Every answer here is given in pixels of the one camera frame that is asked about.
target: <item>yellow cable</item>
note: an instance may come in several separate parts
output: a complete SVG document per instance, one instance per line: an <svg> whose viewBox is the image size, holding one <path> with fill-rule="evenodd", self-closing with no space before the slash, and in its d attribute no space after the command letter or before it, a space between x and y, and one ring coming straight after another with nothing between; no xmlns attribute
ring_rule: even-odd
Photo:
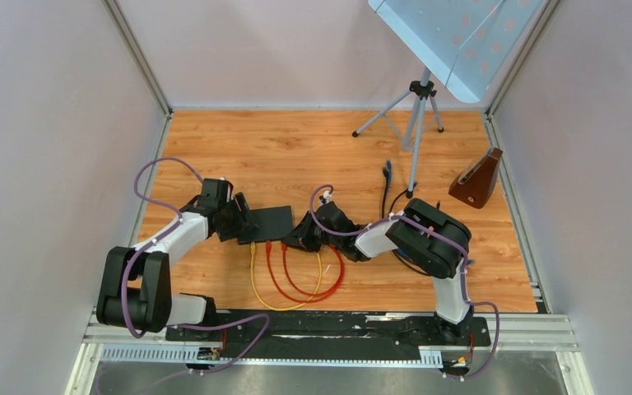
<svg viewBox="0 0 632 395"><path fill-rule="evenodd" d="M312 292L313 294L318 294L318 288L321 286L321 280L323 279L323 264L321 263L320 253L316 253L316 259L318 260L318 283L316 284L316 289L314 290L314 292ZM256 288L255 286L255 243L254 242L251 243L251 286L253 286L253 293L255 294L255 297L258 298L258 301L263 306L265 306L266 309L270 309L273 311L290 311L290 310L298 309L299 307L303 307L306 305L306 303L300 303L291 307L282 307L282 308L272 307L271 305L265 303L265 300L263 300L263 298L260 297L260 294L258 293L258 288Z"/></svg>

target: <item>metronome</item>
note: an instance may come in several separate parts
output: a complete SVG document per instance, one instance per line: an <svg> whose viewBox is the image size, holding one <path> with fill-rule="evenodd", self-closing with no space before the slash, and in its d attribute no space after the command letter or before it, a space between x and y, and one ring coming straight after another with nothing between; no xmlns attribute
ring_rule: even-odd
<svg viewBox="0 0 632 395"><path fill-rule="evenodd" d="M471 207L484 207L495 189L502 155L500 149L491 147L454 179L449 194Z"/></svg>

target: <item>wooden floor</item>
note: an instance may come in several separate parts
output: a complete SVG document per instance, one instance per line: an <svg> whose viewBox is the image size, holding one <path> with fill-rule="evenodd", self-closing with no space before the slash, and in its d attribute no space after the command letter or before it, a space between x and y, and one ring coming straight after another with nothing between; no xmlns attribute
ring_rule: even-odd
<svg viewBox="0 0 632 395"><path fill-rule="evenodd" d="M374 113L369 111L188 111L176 112L164 156L189 162L208 178L226 177L243 192L251 208L291 205L295 223L306 213L309 196L321 184L333 184L334 201L355 223L379 218L383 192L381 168L393 163L392 194L406 185L411 153L385 120L358 138L351 133ZM390 117L404 128L409 112ZM503 198L500 184L493 198L476 210L450 197L454 177L488 148L481 116L475 112L442 113L445 132L433 127L422 138L416 197L441 209L472 231L468 290L473 300L491 300L501 311L536 311L527 272ZM182 165L160 164L151 196L180 207L200 191L200 184ZM405 206L405 198L397 208ZM147 239L171 220L162 207L149 206L140 239ZM324 290L338 274L329 249L322 252ZM274 244L272 262L278 281L288 287L281 268L280 248ZM313 254L291 250L290 274L307 290L316 283ZM274 289L267 273L265 249L258 246L258 289L275 306L289 306ZM220 308L262 308L249 281L249 246L234 240L220 244L212 237L192 249L173 268L174 292L209 295ZM366 263L346 261L342 287L311 309L432 310L435 292L428 277L411 272L392 254Z"/></svg>

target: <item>gray wall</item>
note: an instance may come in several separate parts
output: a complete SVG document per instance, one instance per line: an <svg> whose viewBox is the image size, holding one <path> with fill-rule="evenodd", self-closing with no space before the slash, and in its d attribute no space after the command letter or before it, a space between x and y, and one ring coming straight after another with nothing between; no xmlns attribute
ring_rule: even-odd
<svg viewBox="0 0 632 395"><path fill-rule="evenodd" d="M173 106L379 107L423 69L367 0L118 1Z"/></svg>
<svg viewBox="0 0 632 395"><path fill-rule="evenodd" d="M563 2L497 122L546 293L632 393L632 2Z"/></svg>
<svg viewBox="0 0 632 395"><path fill-rule="evenodd" d="M0 393L62 393L163 118L100 1L0 1Z"/></svg>

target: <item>tripod leg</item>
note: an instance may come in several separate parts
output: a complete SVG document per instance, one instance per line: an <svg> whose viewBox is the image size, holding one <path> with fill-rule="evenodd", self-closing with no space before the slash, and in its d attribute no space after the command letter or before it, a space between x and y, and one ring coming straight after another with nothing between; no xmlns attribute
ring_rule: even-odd
<svg viewBox="0 0 632 395"><path fill-rule="evenodd" d="M394 101L392 101L391 103L389 103L386 107L384 107L383 109L381 109L374 117L372 117L372 119L370 119L369 121L367 121L367 123L365 123L364 125L360 126L359 129L355 130L352 133L353 137L357 137L360 135L360 133L362 133L362 131L364 131L366 128L368 128L372 123L374 123L374 121L376 121L377 119L381 118L384 114L387 113L387 111L389 111L390 109L393 108L394 105L397 105L399 102L401 102L401 100L406 99L406 96L410 95L411 92L410 91L405 91L403 93L401 93L400 96L398 96Z"/></svg>
<svg viewBox="0 0 632 395"><path fill-rule="evenodd" d="M432 106L432 110L434 111L434 120L437 123L437 131L444 132L444 126L442 126L442 116L439 115L439 110L437 109L437 101L433 96L430 96L430 105Z"/></svg>
<svg viewBox="0 0 632 395"><path fill-rule="evenodd" d="M425 100L418 99L418 129L416 131L416 146L413 148L413 163L411 164L411 179L408 180L406 198L413 197L413 188L416 186L416 169L418 167L418 154L421 151L421 138L423 136L423 122L425 121Z"/></svg>
<svg viewBox="0 0 632 395"><path fill-rule="evenodd" d="M423 75L421 77L421 86L427 86L429 82L430 82L430 70L429 68L426 67L425 70L423 70ZM418 106L417 106L417 102L415 102L413 104L413 109L411 110L411 117L408 119L408 127L406 128L406 136L403 138L404 148L408 147L410 149L411 134L413 133L413 127L416 125L417 117L418 117Z"/></svg>

